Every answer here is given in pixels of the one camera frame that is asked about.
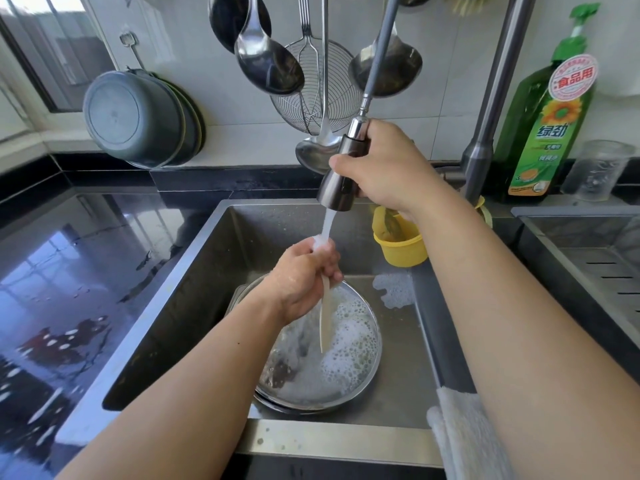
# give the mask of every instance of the green dish soap bottle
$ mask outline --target green dish soap bottle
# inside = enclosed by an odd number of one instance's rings
[[[556,47],[551,65],[518,86],[495,148],[489,184],[503,201],[524,203],[545,197],[567,158],[595,90],[598,63],[585,54],[581,35],[599,3],[575,7],[571,37]]]

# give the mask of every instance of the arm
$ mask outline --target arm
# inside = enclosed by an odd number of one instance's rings
[[[411,214],[489,418],[522,478],[637,478],[640,387],[393,125],[332,167]]]
[[[60,479],[212,479],[242,434],[253,391],[282,327],[340,281],[333,243],[313,238],[276,268],[179,363],[128,405],[60,473]]]

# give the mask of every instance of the dish cloth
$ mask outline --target dish cloth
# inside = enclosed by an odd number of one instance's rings
[[[516,475],[480,396],[446,387],[427,411],[448,480],[514,480]]]

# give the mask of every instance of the wire mesh strainer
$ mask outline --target wire mesh strainer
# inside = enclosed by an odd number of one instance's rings
[[[271,102],[282,118],[293,128],[318,135],[322,124],[322,40],[311,33],[309,0],[298,0],[302,37],[287,45],[305,74],[305,85],[291,96],[271,96]],[[351,121],[362,102],[362,92],[349,78],[353,56],[339,43],[329,40],[329,120],[332,131]]]

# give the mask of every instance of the person's left hand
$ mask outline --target person's left hand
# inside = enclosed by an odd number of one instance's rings
[[[314,242],[309,237],[287,249],[255,289],[267,299],[276,299],[282,307],[284,325],[308,313],[322,298],[321,274],[329,277],[331,285],[344,277],[338,267],[340,253],[335,250],[335,243],[329,239],[314,252]]]

